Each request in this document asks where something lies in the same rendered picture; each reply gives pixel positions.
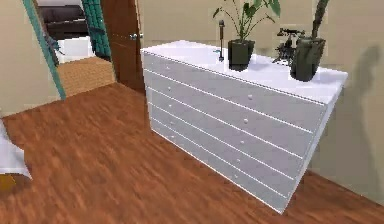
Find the white chest of drawers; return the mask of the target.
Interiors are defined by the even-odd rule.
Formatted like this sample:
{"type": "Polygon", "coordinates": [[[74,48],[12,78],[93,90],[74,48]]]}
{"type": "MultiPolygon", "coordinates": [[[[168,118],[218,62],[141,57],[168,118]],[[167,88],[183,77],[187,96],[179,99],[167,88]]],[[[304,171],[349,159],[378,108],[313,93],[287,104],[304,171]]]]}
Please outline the white chest of drawers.
{"type": "Polygon", "coordinates": [[[309,82],[254,55],[242,72],[226,50],[185,40],[141,51],[150,125],[278,213],[305,173],[347,75],[309,82]]]}

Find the green plant in black pot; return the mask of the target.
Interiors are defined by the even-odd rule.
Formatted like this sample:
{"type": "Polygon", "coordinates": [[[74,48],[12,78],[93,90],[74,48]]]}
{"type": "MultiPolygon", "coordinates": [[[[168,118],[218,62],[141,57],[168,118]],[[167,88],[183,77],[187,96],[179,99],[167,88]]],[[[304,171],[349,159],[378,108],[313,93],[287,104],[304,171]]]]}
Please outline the green plant in black pot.
{"type": "Polygon", "coordinates": [[[255,21],[256,13],[265,7],[279,17],[281,6],[279,0],[245,0],[243,6],[238,8],[236,1],[231,1],[235,7],[236,16],[232,16],[223,6],[220,6],[214,11],[212,17],[215,18],[219,13],[223,13],[232,21],[237,38],[228,41],[229,68],[235,71],[243,71],[248,68],[255,47],[255,42],[248,40],[251,31],[263,20],[275,22],[268,14],[255,21]]]}

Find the thin black stand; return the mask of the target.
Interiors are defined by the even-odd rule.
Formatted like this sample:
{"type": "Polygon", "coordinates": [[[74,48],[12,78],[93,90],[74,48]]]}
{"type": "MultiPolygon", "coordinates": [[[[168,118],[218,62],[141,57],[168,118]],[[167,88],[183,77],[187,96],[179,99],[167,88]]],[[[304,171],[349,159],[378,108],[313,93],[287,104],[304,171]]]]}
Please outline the thin black stand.
{"type": "Polygon", "coordinates": [[[219,20],[219,37],[220,37],[220,54],[219,54],[219,61],[223,62],[223,38],[224,38],[224,27],[225,23],[223,20],[219,20]]]}

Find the brown wooden room door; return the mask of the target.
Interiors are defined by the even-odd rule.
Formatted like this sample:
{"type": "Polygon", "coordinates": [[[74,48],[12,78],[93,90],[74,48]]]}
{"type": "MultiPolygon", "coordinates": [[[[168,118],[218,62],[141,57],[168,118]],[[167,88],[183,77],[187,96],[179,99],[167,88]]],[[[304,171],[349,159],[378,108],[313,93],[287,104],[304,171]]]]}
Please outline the brown wooden room door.
{"type": "Polygon", "coordinates": [[[135,0],[101,0],[101,7],[116,80],[144,94],[140,39],[129,37],[139,34],[135,0]]]}

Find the small black figurine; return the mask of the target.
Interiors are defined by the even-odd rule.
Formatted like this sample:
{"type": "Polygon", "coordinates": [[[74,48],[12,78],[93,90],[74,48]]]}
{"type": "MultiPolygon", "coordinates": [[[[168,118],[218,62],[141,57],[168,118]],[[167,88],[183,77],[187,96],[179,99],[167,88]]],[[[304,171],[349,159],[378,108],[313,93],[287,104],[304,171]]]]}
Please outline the small black figurine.
{"type": "Polygon", "coordinates": [[[305,37],[305,31],[280,28],[277,35],[287,36],[288,39],[284,43],[280,43],[279,46],[276,48],[276,51],[278,52],[278,57],[274,59],[273,62],[276,63],[278,61],[286,61],[288,65],[291,65],[296,50],[296,48],[293,46],[292,38],[296,37],[296,43],[299,43],[299,40],[305,37]]]}

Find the tall plant in dark pot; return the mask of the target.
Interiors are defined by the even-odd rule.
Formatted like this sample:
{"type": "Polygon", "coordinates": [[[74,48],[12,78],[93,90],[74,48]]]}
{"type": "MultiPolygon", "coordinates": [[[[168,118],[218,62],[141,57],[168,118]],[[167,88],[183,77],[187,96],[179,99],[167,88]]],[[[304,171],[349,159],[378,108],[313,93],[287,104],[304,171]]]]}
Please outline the tall plant in dark pot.
{"type": "Polygon", "coordinates": [[[317,72],[326,43],[325,39],[318,37],[318,31],[328,2],[329,0],[318,1],[311,35],[298,39],[290,69],[291,77],[296,80],[309,82],[317,72]]]}

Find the dark brown sofa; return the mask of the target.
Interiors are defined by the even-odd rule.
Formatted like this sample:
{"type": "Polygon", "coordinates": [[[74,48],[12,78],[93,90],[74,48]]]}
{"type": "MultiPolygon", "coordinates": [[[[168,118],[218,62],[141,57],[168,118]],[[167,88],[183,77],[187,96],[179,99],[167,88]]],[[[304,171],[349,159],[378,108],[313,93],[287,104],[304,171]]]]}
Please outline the dark brown sofa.
{"type": "Polygon", "coordinates": [[[79,5],[39,6],[47,33],[55,40],[88,35],[84,11],[79,5]]]}

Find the white bed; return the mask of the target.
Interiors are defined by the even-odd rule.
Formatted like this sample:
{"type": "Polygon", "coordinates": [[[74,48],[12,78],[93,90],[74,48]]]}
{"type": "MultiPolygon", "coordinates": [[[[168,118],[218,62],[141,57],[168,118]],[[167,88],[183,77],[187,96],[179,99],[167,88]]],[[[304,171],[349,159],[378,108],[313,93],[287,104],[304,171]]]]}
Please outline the white bed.
{"type": "Polygon", "coordinates": [[[20,174],[32,178],[24,160],[24,151],[10,140],[0,119],[0,174],[20,174]]]}

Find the teal door frame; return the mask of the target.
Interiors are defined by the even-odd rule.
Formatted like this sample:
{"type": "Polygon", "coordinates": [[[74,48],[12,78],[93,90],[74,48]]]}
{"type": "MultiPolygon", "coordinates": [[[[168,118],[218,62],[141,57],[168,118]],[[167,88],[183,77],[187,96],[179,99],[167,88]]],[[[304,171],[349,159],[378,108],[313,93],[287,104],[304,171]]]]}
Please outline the teal door frame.
{"type": "MultiPolygon", "coordinates": [[[[60,73],[58,72],[57,66],[54,64],[54,57],[56,56],[55,49],[52,48],[47,42],[46,35],[44,34],[42,28],[42,23],[38,18],[38,12],[36,10],[35,3],[33,2],[33,0],[21,1],[25,7],[33,30],[35,31],[36,38],[42,49],[42,53],[48,65],[59,97],[61,100],[64,100],[67,95],[65,92],[65,88],[63,87],[62,82],[60,80],[60,73]]],[[[80,60],[69,62],[66,65],[61,66],[60,71],[69,73],[69,77],[66,78],[66,81],[69,81],[69,79],[72,78],[72,81],[69,84],[70,96],[90,91],[92,89],[106,86],[115,82],[115,78],[112,74],[111,63],[104,62],[102,59],[97,59],[96,57],[91,57],[88,59],[83,58],[80,60]],[[86,71],[84,74],[79,75],[78,78],[75,78],[75,75],[79,72],[79,70],[75,70],[75,67],[80,68],[81,66],[84,66],[86,68],[89,68],[91,65],[94,65],[96,69],[86,71]]]]}

